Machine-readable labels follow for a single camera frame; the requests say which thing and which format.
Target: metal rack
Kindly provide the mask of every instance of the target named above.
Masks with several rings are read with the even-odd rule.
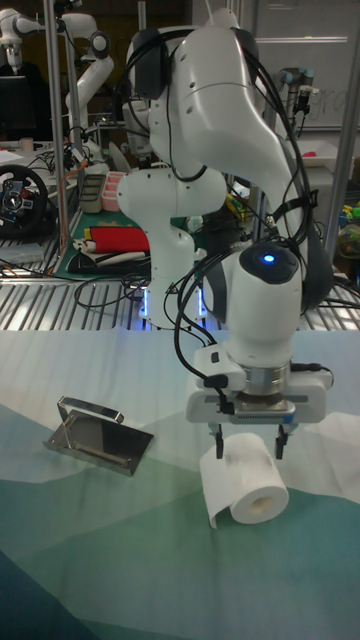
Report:
[[[139,317],[142,303],[121,300],[97,309],[83,309],[76,304],[74,292],[78,282],[66,280],[22,279],[0,283],[0,330],[11,331],[104,331],[121,326],[129,331],[156,331]],[[120,282],[101,280],[86,287],[81,295],[85,304],[118,300],[123,295]],[[332,297],[356,303],[355,296],[335,287]],[[226,329],[213,317],[202,321],[210,331]],[[360,311],[348,308],[318,308],[300,318],[300,331],[356,331],[360,329]]]

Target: pink container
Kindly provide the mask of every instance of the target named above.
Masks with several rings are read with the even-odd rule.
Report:
[[[116,189],[124,175],[120,171],[109,171],[107,174],[101,194],[101,204],[104,211],[120,211],[116,200]]]

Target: stainless steel holder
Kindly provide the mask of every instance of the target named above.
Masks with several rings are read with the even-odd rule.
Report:
[[[63,396],[58,409],[62,423],[44,442],[47,449],[128,476],[135,473],[152,434],[123,424],[119,411],[84,400]]]

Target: teal fabric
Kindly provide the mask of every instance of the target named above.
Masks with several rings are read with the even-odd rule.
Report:
[[[355,467],[347,480],[356,502],[334,497],[339,467],[326,437],[300,428],[291,438],[281,468],[284,477],[294,471],[287,484],[298,488],[278,518],[242,526],[224,511],[213,530],[197,462],[212,442],[205,425],[190,425],[180,411],[186,373],[171,368],[171,336],[23,333],[0,335],[8,362],[1,402],[18,407],[0,405],[1,640],[9,628],[9,640],[27,640],[34,624],[36,640],[72,640],[74,628],[76,638],[101,640],[360,638],[360,476]],[[329,411],[359,412],[351,386],[358,363],[349,356],[357,338],[295,336],[298,360],[334,369]],[[21,349],[10,357],[15,343]],[[51,433],[44,424],[60,422],[60,389],[111,407],[128,400],[126,415],[147,417],[156,437],[134,477],[43,448]],[[340,444],[345,435],[344,427]],[[268,446],[273,436],[271,428]],[[299,490],[311,473],[328,495]],[[30,586],[18,587],[15,572]]]

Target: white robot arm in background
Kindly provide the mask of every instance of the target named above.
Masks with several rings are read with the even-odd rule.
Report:
[[[87,105],[95,93],[99,90],[106,78],[109,77],[114,68],[114,62],[109,56],[110,40],[102,31],[98,31],[95,19],[86,14],[65,13],[57,19],[58,33],[69,37],[86,38],[89,40],[90,49],[87,56],[83,56],[84,61],[90,62],[88,69],[82,74],[77,82],[80,121],[83,129],[88,128]],[[3,45],[9,65],[14,74],[21,71],[22,55],[21,43],[23,38],[45,31],[42,20],[28,18],[14,9],[3,9],[0,11],[0,45]],[[72,114],[70,110],[70,94],[66,97],[66,105],[69,110],[69,127],[72,127]]]
[[[198,199],[205,207],[210,196],[209,213],[223,203],[224,173],[245,178],[266,194],[276,221],[269,238],[247,248],[229,247],[227,255],[208,261],[203,271],[205,302],[227,324],[229,337],[197,351],[192,366],[187,363],[191,377],[186,415],[191,422],[211,425],[219,456],[221,422],[278,424],[276,455],[281,458],[289,433],[300,422],[318,422],[326,414],[332,374],[321,365],[294,365],[292,336],[301,311],[314,308],[327,295],[332,268],[313,227],[306,178],[299,180],[301,172],[295,171],[284,142],[254,107],[253,79],[241,39],[236,30],[209,25],[167,45],[168,84],[161,95],[148,97],[150,142],[170,168],[159,170],[158,178],[147,170],[133,172],[119,186],[118,201],[134,217],[143,206],[142,190],[156,180],[162,208],[173,198],[173,215],[198,214]],[[145,91],[136,90],[144,97]],[[193,190],[193,200],[186,201],[186,189]],[[158,219],[163,225],[161,213]],[[149,220],[144,218],[143,224],[149,230]],[[159,256],[167,257],[171,271],[166,246],[155,238],[153,251],[149,240],[152,260],[158,265]],[[154,276],[156,280],[153,271],[150,295]],[[190,277],[185,283],[188,289],[180,291],[175,326],[178,355],[181,314],[196,285]]]

